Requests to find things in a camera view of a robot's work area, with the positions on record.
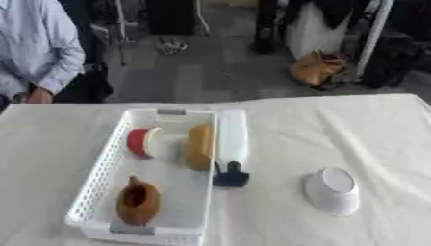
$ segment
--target table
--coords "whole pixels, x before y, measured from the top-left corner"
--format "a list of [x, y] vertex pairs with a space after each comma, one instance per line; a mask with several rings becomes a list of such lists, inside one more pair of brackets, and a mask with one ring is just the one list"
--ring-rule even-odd
[[[124, 245], [84, 238], [63, 217], [121, 113], [161, 105], [12, 105], [0, 117], [0, 244]], [[429, 245], [430, 107], [408, 94], [271, 99], [190, 108], [247, 112], [250, 184], [216, 189], [206, 246]], [[347, 169], [362, 207], [331, 217], [304, 175]]]

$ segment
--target tan handbag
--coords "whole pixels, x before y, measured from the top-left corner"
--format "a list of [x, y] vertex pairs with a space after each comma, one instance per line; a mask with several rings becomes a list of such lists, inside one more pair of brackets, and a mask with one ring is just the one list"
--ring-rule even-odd
[[289, 67], [294, 78], [307, 86], [319, 86], [329, 76], [344, 68], [345, 60], [335, 55], [324, 55], [320, 50], [302, 57]]

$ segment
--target brown clay pot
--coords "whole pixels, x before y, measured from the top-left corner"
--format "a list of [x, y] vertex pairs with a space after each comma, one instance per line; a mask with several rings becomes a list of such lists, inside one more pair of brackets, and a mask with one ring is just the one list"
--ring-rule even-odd
[[129, 184], [119, 193], [116, 213], [132, 226], [143, 226], [159, 211], [160, 193], [153, 185], [131, 176]]

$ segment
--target light blue shirt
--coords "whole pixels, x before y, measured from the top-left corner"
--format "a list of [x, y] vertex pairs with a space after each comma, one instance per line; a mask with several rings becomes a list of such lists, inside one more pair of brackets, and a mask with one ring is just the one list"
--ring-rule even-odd
[[0, 94], [34, 83], [53, 94], [81, 71], [78, 33], [57, 0], [0, 0]]

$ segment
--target white plastic basket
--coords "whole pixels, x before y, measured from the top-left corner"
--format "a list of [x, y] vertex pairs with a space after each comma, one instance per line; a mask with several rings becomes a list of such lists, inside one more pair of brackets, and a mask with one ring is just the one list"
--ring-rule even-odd
[[[190, 128], [213, 127], [213, 154], [209, 172], [186, 167], [182, 145]], [[164, 152], [142, 160], [126, 146], [134, 128], [162, 127]], [[207, 226], [214, 171], [217, 114], [213, 111], [130, 109], [123, 113], [100, 157], [65, 217], [86, 237], [156, 245], [201, 245]], [[153, 184], [161, 192], [161, 209], [145, 227], [122, 223], [115, 212], [119, 191], [131, 175]]]

